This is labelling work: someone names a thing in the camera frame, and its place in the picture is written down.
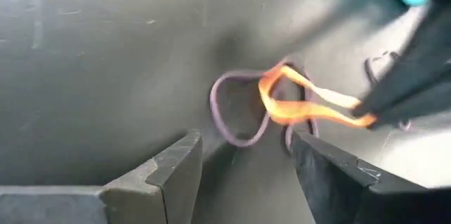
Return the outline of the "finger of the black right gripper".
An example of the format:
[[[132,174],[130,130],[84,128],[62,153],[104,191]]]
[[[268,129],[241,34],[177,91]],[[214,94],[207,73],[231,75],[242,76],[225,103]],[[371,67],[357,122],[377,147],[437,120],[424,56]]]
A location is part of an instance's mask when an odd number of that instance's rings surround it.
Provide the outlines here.
[[[381,111],[443,79],[451,79],[451,0],[430,0],[398,60],[352,114]]]
[[[381,111],[373,112],[377,119],[368,128],[392,125],[443,111],[451,111],[451,79],[443,79]]]

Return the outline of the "black table mat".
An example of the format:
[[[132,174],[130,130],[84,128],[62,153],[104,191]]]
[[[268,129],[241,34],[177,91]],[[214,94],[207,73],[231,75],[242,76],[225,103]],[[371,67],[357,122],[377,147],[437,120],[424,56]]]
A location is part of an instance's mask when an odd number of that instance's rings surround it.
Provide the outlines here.
[[[317,86],[370,89],[364,62],[399,55],[428,8],[400,0],[0,0],[0,186],[102,186],[190,130],[202,176],[190,224],[316,224],[268,124],[227,143],[209,107],[232,70],[284,58]],[[451,187],[451,111],[406,131],[319,121],[319,139],[427,189]]]

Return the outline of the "orange rubber band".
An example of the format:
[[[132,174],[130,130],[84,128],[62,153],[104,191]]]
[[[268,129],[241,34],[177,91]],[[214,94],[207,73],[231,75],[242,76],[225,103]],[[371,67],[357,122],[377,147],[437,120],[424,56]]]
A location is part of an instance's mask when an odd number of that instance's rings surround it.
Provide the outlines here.
[[[298,85],[310,89],[323,100],[343,108],[351,109],[361,103],[355,97],[315,86],[310,80],[289,66],[277,65],[264,72],[264,75],[260,78],[259,93],[271,119],[280,125],[289,125],[307,119],[332,120],[353,127],[368,127],[376,122],[376,117],[370,113],[360,118],[350,118],[330,107],[312,101],[277,100],[270,96],[270,91],[281,77],[286,77]]]

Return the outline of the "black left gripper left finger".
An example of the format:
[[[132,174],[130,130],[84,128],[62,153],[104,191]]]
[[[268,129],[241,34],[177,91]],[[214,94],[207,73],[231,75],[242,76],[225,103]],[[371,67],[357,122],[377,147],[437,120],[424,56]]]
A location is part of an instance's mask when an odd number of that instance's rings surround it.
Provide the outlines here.
[[[201,176],[190,130],[102,186],[0,186],[0,224],[190,224]]]

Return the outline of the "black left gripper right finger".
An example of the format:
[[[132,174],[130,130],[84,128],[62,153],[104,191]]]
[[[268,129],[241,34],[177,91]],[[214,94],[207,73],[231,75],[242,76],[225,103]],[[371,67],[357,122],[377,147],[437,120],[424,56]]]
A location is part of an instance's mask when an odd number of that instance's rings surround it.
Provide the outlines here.
[[[451,224],[451,187],[427,189],[304,132],[290,155],[316,224]]]

